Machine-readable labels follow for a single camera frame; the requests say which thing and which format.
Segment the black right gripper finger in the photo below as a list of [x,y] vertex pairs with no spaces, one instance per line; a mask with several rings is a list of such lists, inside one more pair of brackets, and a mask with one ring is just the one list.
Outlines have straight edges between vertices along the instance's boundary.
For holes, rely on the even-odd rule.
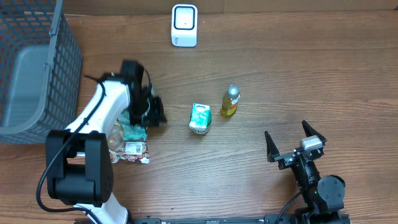
[[303,130],[305,131],[306,137],[317,136],[323,144],[326,143],[326,138],[318,131],[313,129],[305,120],[302,121],[302,126]]
[[280,156],[279,150],[276,147],[274,141],[272,140],[271,135],[268,131],[264,132],[265,139],[266,139],[266,148],[267,148],[267,161],[274,162],[275,158]]

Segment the brown teal snack bag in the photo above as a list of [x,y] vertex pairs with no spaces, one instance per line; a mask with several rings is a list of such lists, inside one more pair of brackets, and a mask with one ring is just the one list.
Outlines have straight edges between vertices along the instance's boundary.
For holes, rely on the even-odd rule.
[[127,110],[116,120],[108,137],[108,147],[113,164],[121,160],[149,163],[146,128],[131,125]]

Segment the teal white tissue pack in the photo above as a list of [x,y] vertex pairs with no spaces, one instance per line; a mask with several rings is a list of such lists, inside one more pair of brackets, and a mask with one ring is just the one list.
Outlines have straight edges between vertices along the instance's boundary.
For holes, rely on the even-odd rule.
[[211,123],[211,111],[208,105],[194,103],[190,114],[189,127],[193,130],[204,131]]

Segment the yellow liquid bottle silver cap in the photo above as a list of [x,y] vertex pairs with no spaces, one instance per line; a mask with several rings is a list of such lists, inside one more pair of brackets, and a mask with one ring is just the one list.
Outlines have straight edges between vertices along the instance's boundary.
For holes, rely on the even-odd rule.
[[235,114],[238,101],[241,98],[240,90],[236,85],[230,85],[223,95],[220,113],[224,117],[231,117]]

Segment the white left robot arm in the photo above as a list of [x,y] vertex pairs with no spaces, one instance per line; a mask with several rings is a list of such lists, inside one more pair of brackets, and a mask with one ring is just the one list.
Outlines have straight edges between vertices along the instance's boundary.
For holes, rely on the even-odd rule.
[[165,121],[153,84],[142,75],[105,73],[81,114],[45,140],[46,168],[36,190],[38,206],[49,213],[82,212],[91,223],[134,223],[113,193],[109,134],[123,111],[130,122],[149,127]]

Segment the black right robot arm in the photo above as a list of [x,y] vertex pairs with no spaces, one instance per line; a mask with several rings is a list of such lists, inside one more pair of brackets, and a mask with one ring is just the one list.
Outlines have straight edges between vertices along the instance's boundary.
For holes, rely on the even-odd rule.
[[277,162],[280,170],[290,168],[299,192],[277,215],[265,215],[265,223],[349,224],[348,214],[342,214],[346,184],[337,175],[321,177],[315,159],[324,155],[327,139],[302,121],[306,137],[292,152],[281,155],[268,131],[264,132],[267,161]]

